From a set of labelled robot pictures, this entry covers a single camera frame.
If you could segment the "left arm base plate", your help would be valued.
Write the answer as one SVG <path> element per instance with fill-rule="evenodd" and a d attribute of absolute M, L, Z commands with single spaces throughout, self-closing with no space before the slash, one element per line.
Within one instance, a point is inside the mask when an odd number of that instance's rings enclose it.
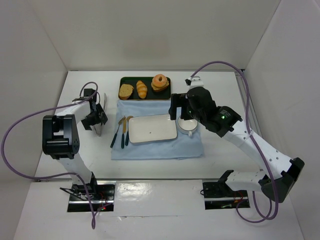
<path fill-rule="evenodd" d="M 94 211 L 113 212 L 116 183 L 98 182 L 95 187 L 95 192 L 89 189 L 89 195 L 86 194 L 84 189 L 76 189 L 74 184 L 70 188 L 60 187 L 61 191 L 69 195 L 67 212 L 90 212 L 89 199 Z"/>

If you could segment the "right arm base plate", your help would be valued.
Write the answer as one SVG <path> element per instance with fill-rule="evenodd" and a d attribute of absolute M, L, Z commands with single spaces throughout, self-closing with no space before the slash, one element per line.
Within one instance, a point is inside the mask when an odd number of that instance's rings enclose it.
<path fill-rule="evenodd" d="M 238 204 L 239 208 L 250 208 L 247 191 L 233 191 L 217 181 L 203 182 L 200 194 L 204 197 L 205 210 L 235 209 Z"/>

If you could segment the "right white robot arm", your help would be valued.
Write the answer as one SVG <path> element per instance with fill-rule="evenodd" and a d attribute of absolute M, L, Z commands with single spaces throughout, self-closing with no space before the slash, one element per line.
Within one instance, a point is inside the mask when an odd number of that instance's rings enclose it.
<path fill-rule="evenodd" d="M 274 202 L 283 203 L 297 182 L 305 163 L 275 149 L 252 129 L 242 117 L 228 106 L 217 106 L 210 92 L 201 87 L 186 93 L 173 93 L 169 108 L 171 120 L 181 109 L 184 120 L 195 119 L 208 131 L 232 143 L 260 167 L 260 172 L 227 170 L 220 178 L 233 191 L 262 192 Z"/>

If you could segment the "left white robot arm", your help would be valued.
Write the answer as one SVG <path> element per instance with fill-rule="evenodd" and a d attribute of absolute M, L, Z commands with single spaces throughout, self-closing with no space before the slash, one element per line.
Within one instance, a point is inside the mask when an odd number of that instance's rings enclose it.
<path fill-rule="evenodd" d="M 108 117 L 97 100 L 99 93 L 92 88 L 80 91 L 80 97 L 72 101 L 56 115 L 46 115 L 42 119 L 42 151 L 57 160 L 68 173 L 71 173 L 74 195 L 84 195 L 93 199 L 98 191 L 95 175 L 85 165 L 80 156 L 80 137 L 77 124 L 81 123 L 86 131 L 102 133 Z"/>

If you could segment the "metal serving tongs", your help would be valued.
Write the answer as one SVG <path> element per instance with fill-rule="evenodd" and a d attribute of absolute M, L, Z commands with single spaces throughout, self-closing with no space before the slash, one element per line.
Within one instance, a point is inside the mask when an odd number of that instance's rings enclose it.
<path fill-rule="evenodd" d="M 100 104 L 100 101 L 96 103 L 96 111 L 97 111 L 97 120 L 96 124 L 93 126 L 96 134 L 100 137 L 102 135 L 102 131 L 104 128 L 104 125 L 108 121 L 108 117 L 106 115 L 106 109 L 107 109 L 107 95 L 106 93 L 103 94 L 103 105 Z"/>

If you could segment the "orange glazed donut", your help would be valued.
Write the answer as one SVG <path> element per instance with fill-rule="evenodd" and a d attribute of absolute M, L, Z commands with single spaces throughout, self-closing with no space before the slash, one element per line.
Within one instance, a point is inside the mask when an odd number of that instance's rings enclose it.
<path fill-rule="evenodd" d="M 168 81 L 167 77 L 164 76 L 163 74 L 157 74 L 152 79 L 152 83 L 159 88 L 163 87 L 167 81 Z"/>

